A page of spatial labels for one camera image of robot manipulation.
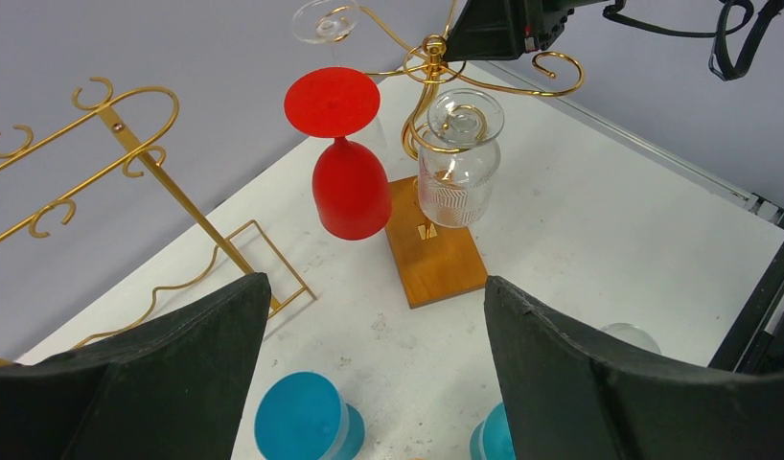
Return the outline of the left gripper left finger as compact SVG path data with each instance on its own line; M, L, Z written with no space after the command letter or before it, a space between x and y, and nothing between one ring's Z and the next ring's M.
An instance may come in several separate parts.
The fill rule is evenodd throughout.
M0 367L0 459L227 459L267 322L263 273L124 333Z

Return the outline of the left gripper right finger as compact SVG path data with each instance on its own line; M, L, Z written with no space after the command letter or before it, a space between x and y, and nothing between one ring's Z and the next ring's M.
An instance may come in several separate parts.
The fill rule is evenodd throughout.
M653 354L499 276L484 315L519 459L784 459L784 371Z

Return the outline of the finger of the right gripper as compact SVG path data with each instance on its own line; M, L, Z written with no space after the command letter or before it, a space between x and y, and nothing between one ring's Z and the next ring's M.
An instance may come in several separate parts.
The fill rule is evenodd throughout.
M527 52L530 1L471 0L446 39L447 62L515 60Z

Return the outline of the teal plastic goblet front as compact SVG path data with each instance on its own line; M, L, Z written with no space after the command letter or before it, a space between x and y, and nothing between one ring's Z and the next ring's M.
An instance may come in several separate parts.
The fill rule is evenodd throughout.
M470 438L469 451L472 460L516 459L503 402L476 426Z

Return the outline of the clear glass tumbler goblet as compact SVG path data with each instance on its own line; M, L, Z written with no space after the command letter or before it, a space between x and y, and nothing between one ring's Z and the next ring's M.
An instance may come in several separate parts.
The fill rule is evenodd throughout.
M504 110L490 95L469 88L437 96L427 110L419 148L418 199L425 216L448 228L467 227L485 213L501 153L497 136Z

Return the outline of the red plastic goblet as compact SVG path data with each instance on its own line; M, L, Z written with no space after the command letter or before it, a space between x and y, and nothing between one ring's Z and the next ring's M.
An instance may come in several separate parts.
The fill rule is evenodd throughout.
M333 142L319 155L311 177L322 226L345 241L372 237L391 218L385 169L376 154L349 137L380 110L380 91L358 70L325 67L294 82L284 99L289 123L313 138Z

